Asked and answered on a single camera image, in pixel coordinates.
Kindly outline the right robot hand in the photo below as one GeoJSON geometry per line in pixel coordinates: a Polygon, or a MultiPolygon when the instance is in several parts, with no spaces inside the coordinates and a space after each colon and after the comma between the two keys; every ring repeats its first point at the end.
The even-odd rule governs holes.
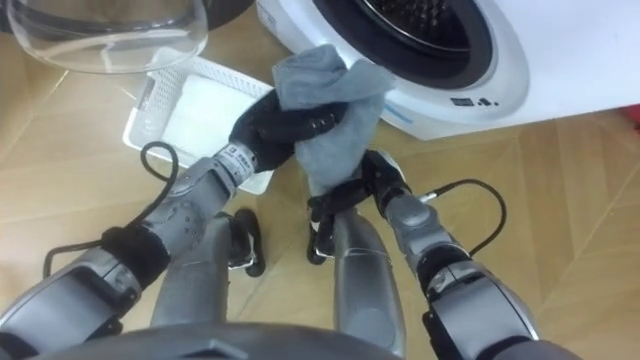
{"type": "Polygon", "coordinates": [[[311,219],[319,221],[346,211],[370,196],[374,198],[380,215],[385,217],[386,208],[394,198],[411,193],[401,171],[391,161],[382,151],[367,150],[354,179],[308,200],[311,219]]]}

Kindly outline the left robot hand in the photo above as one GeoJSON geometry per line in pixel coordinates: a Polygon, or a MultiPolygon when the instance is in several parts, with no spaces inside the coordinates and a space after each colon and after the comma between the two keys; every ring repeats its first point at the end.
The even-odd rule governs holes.
{"type": "Polygon", "coordinates": [[[271,90],[238,118],[229,142],[250,151],[256,173],[275,170],[294,154],[296,143],[314,139],[336,127],[347,108],[345,102],[334,102],[310,109],[284,110],[277,92],[271,90]]]}

